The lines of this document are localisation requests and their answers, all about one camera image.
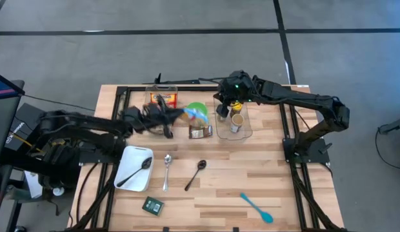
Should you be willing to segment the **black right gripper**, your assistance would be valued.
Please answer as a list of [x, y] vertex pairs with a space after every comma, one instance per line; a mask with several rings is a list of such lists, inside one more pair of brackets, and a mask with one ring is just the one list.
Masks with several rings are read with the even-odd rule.
[[252, 102], [254, 99], [255, 84], [249, 74], [243, 70], [232, 72], [218, 83], [217, 93], [214, 94], [217, 110], [221, 110], [223, 104], [226, 104], [230, 111], [233, 102]]

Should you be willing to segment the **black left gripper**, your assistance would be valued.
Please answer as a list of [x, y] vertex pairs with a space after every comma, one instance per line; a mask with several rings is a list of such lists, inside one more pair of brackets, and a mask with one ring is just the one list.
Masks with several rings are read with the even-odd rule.
[[184, 113], [184, 109], [168, 108], [165, 103], [160, 102], [145, 104], [143, 110], [132, 106], [130, 108], [130, 129], [140, 134], [148, 131], [167, 137], [168, 126], [184, 126], [184, 121], [180, 118]]

